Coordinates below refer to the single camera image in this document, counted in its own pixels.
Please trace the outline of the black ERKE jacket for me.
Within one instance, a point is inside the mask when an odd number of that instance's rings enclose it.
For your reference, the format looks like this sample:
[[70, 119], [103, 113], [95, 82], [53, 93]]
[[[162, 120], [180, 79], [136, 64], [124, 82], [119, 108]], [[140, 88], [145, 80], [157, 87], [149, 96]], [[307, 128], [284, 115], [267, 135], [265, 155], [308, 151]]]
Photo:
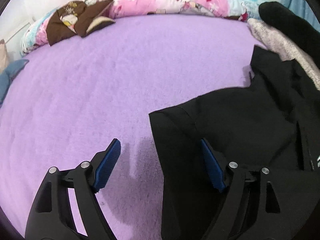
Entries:
[[293, 195], [303, 226], [294, 239], [319, 239], [319, 91], [296, 60], [258, 46], [251, 69], [247, 87], [150, 113], [164, 174], [163, 239], [204, 239], [219, 211], [202, 139], [228, 161], [300, 169]]

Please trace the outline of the purple bed sheet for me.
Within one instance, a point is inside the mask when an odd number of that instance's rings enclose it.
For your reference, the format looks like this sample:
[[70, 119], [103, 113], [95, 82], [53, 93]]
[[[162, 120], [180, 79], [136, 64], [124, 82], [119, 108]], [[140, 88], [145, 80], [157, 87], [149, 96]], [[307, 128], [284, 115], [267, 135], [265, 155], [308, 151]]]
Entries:
[[1, 208], [12, 225], [25, 232], [50, 167], [75, 168], [117, 138], [121, 156], [98, 202], [118, 239], [160, 239], [149, 113], [246, 86], [256, 44], [243, 22], [148, 15], [30, 53], [1, 107]]

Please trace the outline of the blue pillow with orange prints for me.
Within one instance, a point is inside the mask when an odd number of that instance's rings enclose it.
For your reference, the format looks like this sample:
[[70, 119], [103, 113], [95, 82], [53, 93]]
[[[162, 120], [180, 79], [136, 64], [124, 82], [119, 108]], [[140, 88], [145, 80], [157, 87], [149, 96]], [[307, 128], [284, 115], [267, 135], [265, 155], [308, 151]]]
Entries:
[[3, 105], [3, 101], [7, 96], [8, 90], [14, 78], [25, 68], [25, 65], [29, 62], [27, 59], [21, 59], [10, 63], [5, 70], [1, 73], [1, 86], [0, 86], [0, 104]]

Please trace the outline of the beige pillow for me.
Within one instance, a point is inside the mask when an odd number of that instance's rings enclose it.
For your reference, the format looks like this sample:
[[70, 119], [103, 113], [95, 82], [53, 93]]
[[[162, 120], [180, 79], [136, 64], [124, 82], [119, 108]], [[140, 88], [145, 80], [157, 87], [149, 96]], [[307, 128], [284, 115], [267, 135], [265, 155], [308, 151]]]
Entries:
[[0, 73], [2, 74], [10, 64], [10, 57], [4, 39], [0, 40]]

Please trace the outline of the grey fuzzy folded garment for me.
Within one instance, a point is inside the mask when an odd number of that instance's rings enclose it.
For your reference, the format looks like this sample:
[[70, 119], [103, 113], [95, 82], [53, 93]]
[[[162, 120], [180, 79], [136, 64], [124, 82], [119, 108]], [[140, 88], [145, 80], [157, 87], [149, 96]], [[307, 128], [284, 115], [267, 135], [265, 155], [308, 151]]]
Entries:
[[267, 49], [279, 54], [282, 61], [295, 59], [306, 72], [307, 76], [319, 90], [319, 69], [311, 56], [299, 48], [292, 40], [281, 31], [255, 18], [247, 21], [252, 35], [262, 42]]

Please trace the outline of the black folded garment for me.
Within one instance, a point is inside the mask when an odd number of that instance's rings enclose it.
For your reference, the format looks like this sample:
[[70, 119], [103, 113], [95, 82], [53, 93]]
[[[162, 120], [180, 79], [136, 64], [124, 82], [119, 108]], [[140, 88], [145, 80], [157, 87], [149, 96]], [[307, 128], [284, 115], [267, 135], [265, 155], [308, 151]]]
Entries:
[[279, 2], [261, 3], [258, 10], [265, 23], [295, 42], [319, 67], [319, 31]]

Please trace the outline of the brown printed garment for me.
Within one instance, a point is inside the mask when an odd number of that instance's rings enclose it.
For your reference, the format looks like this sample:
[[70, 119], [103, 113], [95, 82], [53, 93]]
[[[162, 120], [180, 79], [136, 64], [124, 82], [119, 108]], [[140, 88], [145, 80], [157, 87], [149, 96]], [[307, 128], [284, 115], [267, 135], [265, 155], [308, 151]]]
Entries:
[[108, 17], [113, 0], [87, 5], [83, 1], [71, 1], [58, 9], [46, 27], [49, 45], [80, 36], [81, 38], [115, 23]]

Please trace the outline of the pink floral quilt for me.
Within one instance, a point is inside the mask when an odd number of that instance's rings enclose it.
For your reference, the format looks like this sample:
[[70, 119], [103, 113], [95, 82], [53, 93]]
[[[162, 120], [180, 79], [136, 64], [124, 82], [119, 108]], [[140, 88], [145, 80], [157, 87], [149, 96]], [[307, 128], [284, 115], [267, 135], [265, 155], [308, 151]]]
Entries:
[[[83, 1], [87, 5], [93, 5], [96, 2], [104, 0], [74, 1]], [[117, 18], [140, 15], [193, 14], [246, 22], [249, 18], [259, 19], [258, 7], [266, 1], [267, 0], [113, 0], [113, 5], [109, 10], [108, 17], [115, 21]], [[46, 27], [52, 15], [64, 5], [51, 10], [27, 29], [21, 38], [21, 56], [25, 56], [35, 49], [49, 44]]]

